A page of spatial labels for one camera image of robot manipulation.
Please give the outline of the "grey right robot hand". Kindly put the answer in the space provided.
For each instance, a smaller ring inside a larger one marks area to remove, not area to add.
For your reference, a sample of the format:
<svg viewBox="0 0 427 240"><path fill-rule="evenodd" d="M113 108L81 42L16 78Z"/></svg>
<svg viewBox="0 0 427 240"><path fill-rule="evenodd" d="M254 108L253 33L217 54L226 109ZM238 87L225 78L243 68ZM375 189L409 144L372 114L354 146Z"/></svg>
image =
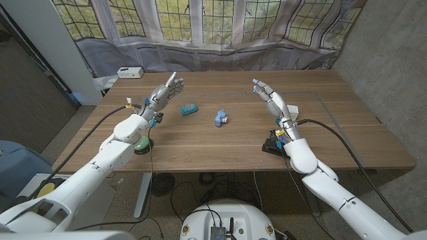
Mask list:
<svg viewBox="0 0 427 240"><path fill-rule="evenodd" d="M254 83L253 92L264 101L268 111L274 116L276 124L287 133L292 141L300 139L296 123L292 120L289 109L282 96L268 84L257 79L253 79L252 81Z"/></svg>

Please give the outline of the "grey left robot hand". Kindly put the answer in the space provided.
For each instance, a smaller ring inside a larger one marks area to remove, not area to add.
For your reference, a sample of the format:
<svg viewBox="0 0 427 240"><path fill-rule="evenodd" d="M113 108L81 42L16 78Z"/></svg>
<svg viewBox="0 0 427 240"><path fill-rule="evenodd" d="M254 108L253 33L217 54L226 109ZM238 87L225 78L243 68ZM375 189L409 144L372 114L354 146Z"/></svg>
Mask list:
<svg viewBox="0 0 427 240"><path fill-rule="evenodd" d="M145 108L140 113L145 120L152 120L157 112L165 108L170 99L183 91L184 80L177 78L176 75L177 73L173 72L165 84L157 86L152 91Z"/></svg>

